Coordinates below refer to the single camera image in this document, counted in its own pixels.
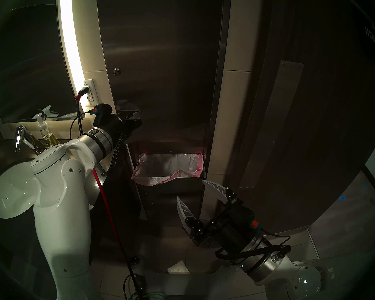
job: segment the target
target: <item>electrical outlet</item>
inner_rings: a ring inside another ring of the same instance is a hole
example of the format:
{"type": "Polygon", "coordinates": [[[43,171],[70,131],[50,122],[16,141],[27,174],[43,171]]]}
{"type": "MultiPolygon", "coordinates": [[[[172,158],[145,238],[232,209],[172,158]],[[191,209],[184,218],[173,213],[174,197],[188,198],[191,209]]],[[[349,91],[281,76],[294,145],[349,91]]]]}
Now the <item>electrical outlet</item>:
{"type": "Polygon", "coordinates": [[[89,92],[86,94],[87,96],[87,107],[94,106],[99,104],[99,99],[97,98],[96,88],[94,86],[93,79],[85,79],[83,81],[83,85],[89,87],[89,92]]]}

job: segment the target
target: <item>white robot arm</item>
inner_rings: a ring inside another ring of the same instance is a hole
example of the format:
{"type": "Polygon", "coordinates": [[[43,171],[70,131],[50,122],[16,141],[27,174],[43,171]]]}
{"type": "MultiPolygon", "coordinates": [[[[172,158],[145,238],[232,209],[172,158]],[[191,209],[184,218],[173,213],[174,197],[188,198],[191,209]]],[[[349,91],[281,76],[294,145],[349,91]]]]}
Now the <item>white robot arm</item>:
{"type": "Polygon", "coordinates": [[[91,225],[85,177],[113,150],[113,144],[119,147],[141,125],[140,119],[111,115],[108,107],[101,104],[94,122],[97,127],[47,149],[30,164],[40,184],[33,206],[36,233],[53,274],[57,299],[96,298],[89,276],[91,225]]]}

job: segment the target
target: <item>trash bin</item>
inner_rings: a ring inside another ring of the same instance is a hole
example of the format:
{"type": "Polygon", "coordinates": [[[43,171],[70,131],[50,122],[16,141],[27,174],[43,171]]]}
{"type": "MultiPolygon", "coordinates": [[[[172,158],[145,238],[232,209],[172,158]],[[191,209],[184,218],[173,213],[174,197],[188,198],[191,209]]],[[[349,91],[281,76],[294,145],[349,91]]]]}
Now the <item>trash bin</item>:
{"type": "Polygon", "coordinates": [[[181,226],[176,197],[199,217],[204,191],[202,154],[141,154],[132,179],[153,225],[181,226]]]}
{"type": "Polygon", "coordinates": [[[176,178],[199,178],[203,169],[202,154],[141,154],[132,179],[154,186],[176,178]]]}

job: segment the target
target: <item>paper on floor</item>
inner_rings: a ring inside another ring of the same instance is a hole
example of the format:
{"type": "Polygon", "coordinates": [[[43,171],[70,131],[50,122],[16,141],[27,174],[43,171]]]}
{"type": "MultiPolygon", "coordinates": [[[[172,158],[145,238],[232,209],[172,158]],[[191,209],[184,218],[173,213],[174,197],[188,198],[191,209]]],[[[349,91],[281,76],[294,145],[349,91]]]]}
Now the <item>paper on floor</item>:
{"type": "Polygon", "coordinates": [[[188,268],[185,266],[185,263],[182,260],[172,267],[169,267],[167,271],[170,274],[190,274],[188,268]]]}

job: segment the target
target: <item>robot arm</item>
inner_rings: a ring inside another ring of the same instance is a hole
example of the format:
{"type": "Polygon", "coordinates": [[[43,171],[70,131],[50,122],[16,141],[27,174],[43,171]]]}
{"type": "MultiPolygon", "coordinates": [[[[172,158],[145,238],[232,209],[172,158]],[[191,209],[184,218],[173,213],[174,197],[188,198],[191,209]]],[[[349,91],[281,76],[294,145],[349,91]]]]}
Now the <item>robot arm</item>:
{"type": "Polygon", "coordinates": [[[204,225],[177,198],[183,229],[196,246],[216,242],[221,246],[215,253],[217,258],[230,260],[232,265],[240,266],[256,285],[265,285],[268,300],[301,299],[320,290],[320,272],[312,266],[293,265],[286,256],[290,245],[272,245],[264,238],[254,213],[242,205],[235,192],[206,180],[203,183],[225,209],[204,225]]]}
{"type": "Polygon", "coordinates": [[[36,234],[57,287],[57,299],[96,299],[89,278],[90,212],[86,176],[113,149],[117,152],[142,122],[111,114],[99,104],[95,128],[41,153],[30,164],[40,192],[33,205],[36,234]]]}

